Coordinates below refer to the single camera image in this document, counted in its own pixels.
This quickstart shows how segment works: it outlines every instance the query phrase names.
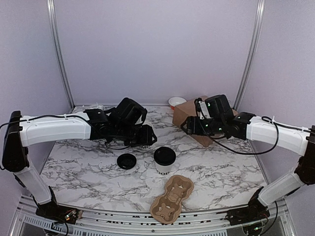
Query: cup lid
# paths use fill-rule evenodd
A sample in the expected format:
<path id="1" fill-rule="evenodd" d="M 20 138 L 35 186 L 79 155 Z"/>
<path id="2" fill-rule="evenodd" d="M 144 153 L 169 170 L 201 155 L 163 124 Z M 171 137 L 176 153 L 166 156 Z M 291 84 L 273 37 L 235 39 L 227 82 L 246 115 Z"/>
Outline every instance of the cup lid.
<path id="1" fill-rule="evenodd" d="M 169 166 L 175 162 L 176 153 L 169 147 L 160 147 L 154 152 L 154 160 L 161 166 Z"/>
<path id="2" fill-rule="evenodd" d="M 136 162 L 136 157 L 129 153 L 120 155 L 117 159 L 118 166 L 124 170 L 130 170 L 136 165 Z"/>

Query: purple wall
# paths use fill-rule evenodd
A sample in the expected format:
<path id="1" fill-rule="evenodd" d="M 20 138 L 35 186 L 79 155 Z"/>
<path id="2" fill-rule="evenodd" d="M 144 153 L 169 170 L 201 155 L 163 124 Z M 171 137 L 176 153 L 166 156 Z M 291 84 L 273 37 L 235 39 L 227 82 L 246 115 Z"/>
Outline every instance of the purple wall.
<path id="1" fill-rule="evenodd" d="M 266 1 L 262 32 L 240 111 L 276 116 L 287 124 L 315 124 L 315 2 Z M 255 143 L 257 150 L 269 146 Z M 260 156 L 275 180 L 299 157 L 278 148 Z M 315 186 L 286 198 L 297 235 L 314 235 Z"/>
<path id="2" fill-rule="evenodd" d="M 0 22 L 0 123 L 8 122 L 14 110 L 24 115 L 68 112 L 46 1 L 2 1 Z M 5 129 L 1 132 L 1 153 L 4 133 Z M 38 169 L 52 145 L 30 148 L 30 157 Z M 0 179 L 0 234 L 7 235 L 22 189 L 7 171 L 0 171 Z"/>
<path id="3" fill-rule="evenodd" d="M 257 1 L 56 0 L 76 104 L 125 96 L 165 104 L 225 93 L 234 102 Z"/>

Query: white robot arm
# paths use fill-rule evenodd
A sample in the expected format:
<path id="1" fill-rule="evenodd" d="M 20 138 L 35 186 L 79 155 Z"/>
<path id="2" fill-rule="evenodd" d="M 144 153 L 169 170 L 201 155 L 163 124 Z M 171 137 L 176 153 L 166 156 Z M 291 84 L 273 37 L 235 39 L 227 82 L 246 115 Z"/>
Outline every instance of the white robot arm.
<path id="1" fill-rule="evenodd" d="M 269 216 L 267 206 L 274 201 L 293 193 L 305 184 L 315 184 L 315 126 L 311 129 L 294 127 L 243 112 L 234 116 L 225 95 L 210 97 L 205 101 L 201 98 L 196 99 L 195 107 L 196 116 L 188 117 L 181 125 L 181 128 L 189 135 L 208 136 L 224 148 L 227 147 L 213 137 L 215 134 L 223 134 L 226 138 L 261 141 L 274 145 L 273 148 L 283 147 L 302 156 L 297 168 L 260 188 L 250 199 L 248 207 L 228 211 L 227 219 L 231 225 Z"/>
<path id="2" fill-rule="evenodd" d="M 108 111 L 91 109 L 40 117 L 21 116 L 20 111 L 15 111 L 11 114 L 4 138 L 2 165 L 31 192 L 38 206 L 36 214 L 51 219 L 64 218 L 65 212 L 78 211 L 57 204 L 53 190 L 45 184 L 28 158 L 27 147 L 65 139 L 105 139 L 106 142 L 117 139 L 130 147 L 152 145 L 157 137 L 151 126 L 143 124 L 146 114 L 146 109 L 129 98 Z M 75 223 L 76 214 L 68 220 L 68 223 Z"/>

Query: white marble surface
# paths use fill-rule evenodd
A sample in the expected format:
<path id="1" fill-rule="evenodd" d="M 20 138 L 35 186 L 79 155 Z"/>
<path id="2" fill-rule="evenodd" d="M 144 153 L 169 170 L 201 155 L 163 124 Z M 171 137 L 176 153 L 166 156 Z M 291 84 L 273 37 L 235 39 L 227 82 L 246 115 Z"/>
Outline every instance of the white marble surface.
<path id="1" fill-rule="evenodd" d="M 103 140 L 57 142 L 41 176 L 59 203 L 78 207 L 148 212 L 154 198 L 162 194 L 171 175 L 183 175 L 194 182 L 194 191 L 183 202 L 183 211 L 216 209 L 246 204 L 265 181 L 254 156 L 237 155 L 218 145 L 208 148 L 172 125 L 169 107 L 146 107 L 147 120 L 155 128 L 157 143 L 148 149 L 107 149 Z M 238 151 L 251 151 L 247 142 L 220 140 Z M 177 154 L 170 175 L 156 172 L 155 149 L 167 146 Z M 119 155 L 137 158 L 131 170 L 122 170 Z"/>

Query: cable tie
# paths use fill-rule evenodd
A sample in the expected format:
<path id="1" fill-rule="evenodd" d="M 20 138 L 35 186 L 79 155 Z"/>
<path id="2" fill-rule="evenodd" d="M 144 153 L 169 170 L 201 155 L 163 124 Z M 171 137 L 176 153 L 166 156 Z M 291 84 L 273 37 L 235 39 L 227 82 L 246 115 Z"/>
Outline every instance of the cable tie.
<path id="1" fill-rule="evenodd" d="M 308 128 L 302 126 L 302 132 L 305 132 L 306 130 L 309 131 Z"/>

